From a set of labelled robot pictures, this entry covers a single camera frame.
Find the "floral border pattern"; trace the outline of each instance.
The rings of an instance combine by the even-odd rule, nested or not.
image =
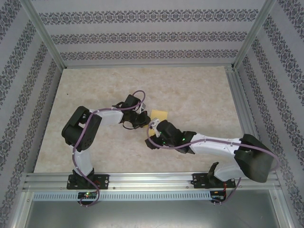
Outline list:
[[[293,54],[291,54],[291,50],[270,15],[264,22],[263,28],[274,46],[275,52],[278,54],[295,92],[299,95],[302,106],[304,106],[304,77],[302,69],[297,64]]]
[[[47,52],[48,49],[42,42],[33,61],[32,67],[30,68],[25,84],[22,87],[17,104],[14,107],[14,111],[9,118],[9,122],[7,124],[7,128],[4,131],[2,140],[0,142],[0,171],[3,171],[3,166],[6,163],[6,158],[11,150],[13,141],[16,137],[20,122],[29,103],[29,98],[32,94],[36,79],[38,78]]]
[[[298,0],[278,0],[294,28],[304,41],[304,8]]]
[[[21,66],[21,63],[28,51],[29,45],[31,44],[33,37],[36,33],[36,29],[32,22],[29,20],[25,29],[19,38],[14,51],[9,57],[2,74],[0,75],[0,107],[3,105],[3,101],[6,98],[6,94],[9,92],[11,83],[16,77],[16,74]]]
[[[264,50],[256,38],[251,45],[256,58],[258,60],[259,65],[261,66],[261,70],[265,76],[267,84],[269,86],[269,90],[273,96],[275,104],[277,105],[277,109],[281,115],[281,119],[286,127],[286,131],[289,134],[289,138],[294,147],[294,151],[297,154],[298,159],[300,160],[300,164],[304,165],[304,139],[299,130],[295,119],[293,118],[293,114],[287,104],[286,99],[284,99],[283,91],[280,88],[278,80],[268,62],[267,56],[264,53]]]
[[[254,21],[257,18],[257,15],[257,9],[85,11],[39,14],[45,25],[182,21]]]
[[[6,35],[16,15],[21,9],[21,4],[18,0],[7,0],[4,6],[0,9],[0,40]]]
[[[238,50],[151,50],[61,52],[63,60],[149,59],[149,58],[234,58]]]
[[[142,32],[52,35],[59,44],[106,44],[149,42],[235,42],[244,41],[247,32]]]

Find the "patterned wallpaper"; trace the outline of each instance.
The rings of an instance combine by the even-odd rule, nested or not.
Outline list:
[[[239,68],[260,139],[280,158],[296,227],[304,227],[303,6],[277,0]]]
[[[33,172],[61,72],[17,0],[0,0],[0,228]]]
[[[34,0],[65,63],[233,63],[264,0]]]

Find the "yellow sponge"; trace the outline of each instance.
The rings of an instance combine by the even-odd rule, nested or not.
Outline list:
[[[152,110],[150,118],[151,118],[151,120],[154,119],[154,118],[158,118],[161,122],[161,121],[166,120],[168,118],[168,112]],[[155,134],[155,131],[153,129],[149,129],[149,136],[152,136],[154,134]]]

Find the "speckled tabletop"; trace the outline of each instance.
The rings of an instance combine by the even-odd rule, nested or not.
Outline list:
[[[61,131],[77,107],[110,107],[138,89],[146,92],[149,114],[152,109],[167,111],[168,121],[182,131],[223,138],[242,136],[224,67],[65,69],[35,172],[72,171],[71,148]],[[229,162],[209,154],[150,150],[145,139],[146,128],[100,127],[90,147],[95,171],[207,171],[213,162]]]

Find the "black servo bracket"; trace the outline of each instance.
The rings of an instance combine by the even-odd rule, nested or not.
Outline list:
[[[108,174],[95,174],[93,169],[92,172],[87,175],[87,178],[89,178],[94,184],[96,184],[100,190],[106,190],[109,187],[110,176]],[[95,190],[96,188],[84,177],[78,175],[75,170],[73,170],[73,174],[69,175],[68,177],[66,189]]]
[[[223,182],[214,176],[214,170],[218,164],[218,162],[213,163],[208,173],[203,172],[192,174],[193,179],[191,184],[193,184],[193,187],[195,189],[221,189],[224,188],[225,183],[227,189],[235,188],[235,181],[228,180]]]

